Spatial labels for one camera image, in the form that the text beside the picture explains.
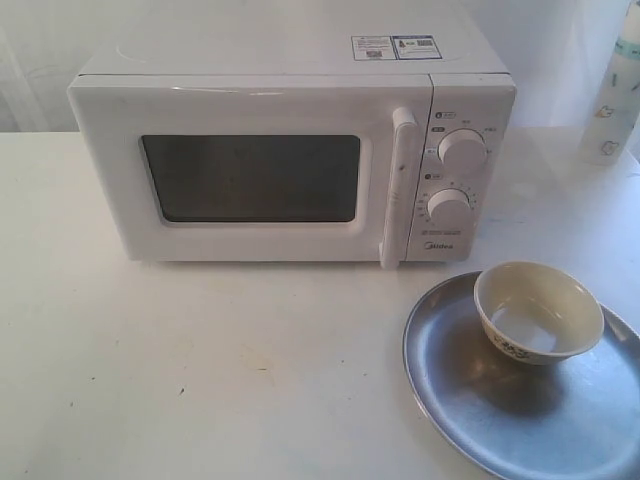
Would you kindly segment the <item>cream ceramic bowl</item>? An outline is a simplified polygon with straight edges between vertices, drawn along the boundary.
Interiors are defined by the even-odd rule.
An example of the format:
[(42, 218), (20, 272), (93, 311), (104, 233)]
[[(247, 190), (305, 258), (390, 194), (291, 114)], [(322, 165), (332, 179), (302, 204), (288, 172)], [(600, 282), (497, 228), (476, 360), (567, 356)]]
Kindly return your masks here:
[(493, 346), (509, 358), (547, 366), (591, 350), (604, 333), (602, 308), (569, 274), (514, 261), (482, 271), (473, 300)]

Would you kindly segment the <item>white microwave oven body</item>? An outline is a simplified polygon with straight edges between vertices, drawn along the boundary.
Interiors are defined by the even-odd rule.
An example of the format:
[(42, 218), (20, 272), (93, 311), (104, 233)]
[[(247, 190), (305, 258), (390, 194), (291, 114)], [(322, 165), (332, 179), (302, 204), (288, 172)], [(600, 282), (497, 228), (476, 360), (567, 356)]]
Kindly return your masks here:
[[(442, 59), (356, 61), (351, 37), (366, 35), (431, 35)], [(428, 76), (433, 99), (402, 263), (469, 256), (516, 96), (505, 65), (455, 1), (157, 1), (82, 75)], [(446, 170), (439, 159), (440, 141), (458, 129), (485, 142), (486, 161), (474, 171)], [(429, 218), (428, 200), (449, 188), (469, 199), (472, 218), (461, 228)]]

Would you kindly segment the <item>white printed paper label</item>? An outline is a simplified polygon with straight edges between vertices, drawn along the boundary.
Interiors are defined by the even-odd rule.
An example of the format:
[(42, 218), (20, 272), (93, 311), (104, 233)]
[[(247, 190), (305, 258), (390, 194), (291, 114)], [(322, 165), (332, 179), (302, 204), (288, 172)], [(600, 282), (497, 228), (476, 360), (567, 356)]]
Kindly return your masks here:
[(441, 60), (442, 54), (431, 35), (352, 36), (356, 61)]

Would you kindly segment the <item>lower white control knob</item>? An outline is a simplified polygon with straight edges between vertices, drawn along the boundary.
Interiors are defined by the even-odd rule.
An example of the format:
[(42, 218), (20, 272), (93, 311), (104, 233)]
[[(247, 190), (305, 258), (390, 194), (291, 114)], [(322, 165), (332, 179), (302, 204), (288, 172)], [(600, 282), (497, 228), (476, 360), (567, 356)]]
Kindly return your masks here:
[(453, 188), (436, 192), (427, 202), (427, 211), (430, 220), (439, 227), (461, 228), (472, 218), (467, 195)]

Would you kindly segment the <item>white control knob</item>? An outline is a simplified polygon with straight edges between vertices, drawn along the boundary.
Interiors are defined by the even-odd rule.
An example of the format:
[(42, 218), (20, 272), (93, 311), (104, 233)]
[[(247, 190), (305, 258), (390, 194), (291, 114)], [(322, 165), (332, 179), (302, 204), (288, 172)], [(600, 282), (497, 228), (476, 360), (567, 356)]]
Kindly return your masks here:
[(467, 195), (453, 188), (436, 192), (427, 202), (427, 211), (430, 220), (439, 227), (461, 228), (472, 218)]
[(456, 172), (474, 171), (487, 158), (483, 138), (471, 129), (458, 129), (449, 133), (440, 141), (437, 151), (444, 168)]

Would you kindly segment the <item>upper white control knob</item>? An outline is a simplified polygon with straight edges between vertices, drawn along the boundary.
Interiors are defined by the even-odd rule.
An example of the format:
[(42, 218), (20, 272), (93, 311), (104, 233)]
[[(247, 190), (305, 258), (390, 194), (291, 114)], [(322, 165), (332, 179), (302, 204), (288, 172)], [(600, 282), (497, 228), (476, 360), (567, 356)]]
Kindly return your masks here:
[(444, 168), (456, 172), (474, 171), (487, 158), (483, 138), (471, 129), (458, 129), (449, 133), (440, 141), (437, 151)]

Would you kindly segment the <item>round stainless steel tray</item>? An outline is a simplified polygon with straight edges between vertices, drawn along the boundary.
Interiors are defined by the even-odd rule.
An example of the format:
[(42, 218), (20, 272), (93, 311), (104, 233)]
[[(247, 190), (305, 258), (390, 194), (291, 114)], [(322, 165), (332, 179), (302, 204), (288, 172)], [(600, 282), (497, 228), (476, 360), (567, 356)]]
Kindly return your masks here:
[(515, 361), (482, 329), (476, 278), (430, 289), (404, 330), (404, 368), (436, 429), (502, 479), (637, 478), (638, 334), (606, 311), (591, 351), (550, 366)]

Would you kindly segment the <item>white patterned bottle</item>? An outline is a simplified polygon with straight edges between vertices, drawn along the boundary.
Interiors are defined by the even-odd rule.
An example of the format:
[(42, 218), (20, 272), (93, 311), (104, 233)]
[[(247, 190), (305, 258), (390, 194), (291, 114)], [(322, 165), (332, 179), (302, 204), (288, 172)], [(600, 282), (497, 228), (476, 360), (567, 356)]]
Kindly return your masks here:
[(631, 1), (577, 153), (587, 163), (614, 164), (639, 118), (639, 2)]

